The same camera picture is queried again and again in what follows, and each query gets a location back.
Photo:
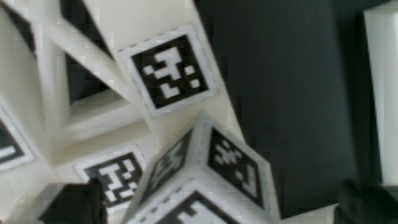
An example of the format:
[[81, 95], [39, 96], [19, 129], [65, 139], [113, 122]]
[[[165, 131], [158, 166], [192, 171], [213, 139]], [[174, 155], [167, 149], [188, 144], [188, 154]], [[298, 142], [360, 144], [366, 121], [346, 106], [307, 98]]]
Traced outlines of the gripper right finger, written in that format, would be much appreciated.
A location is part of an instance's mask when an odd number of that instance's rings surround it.
[[332, 224], [398, 224], [398, 185], [343, 182]]

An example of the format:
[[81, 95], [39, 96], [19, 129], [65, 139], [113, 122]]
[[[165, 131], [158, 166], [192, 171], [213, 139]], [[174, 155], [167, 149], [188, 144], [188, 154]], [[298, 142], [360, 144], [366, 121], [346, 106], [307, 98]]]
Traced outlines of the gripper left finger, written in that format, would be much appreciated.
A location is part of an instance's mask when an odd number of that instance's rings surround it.
[[44, 224], [108, 224], [104, 193], [97, 179], [67, 184], [39, 216]]

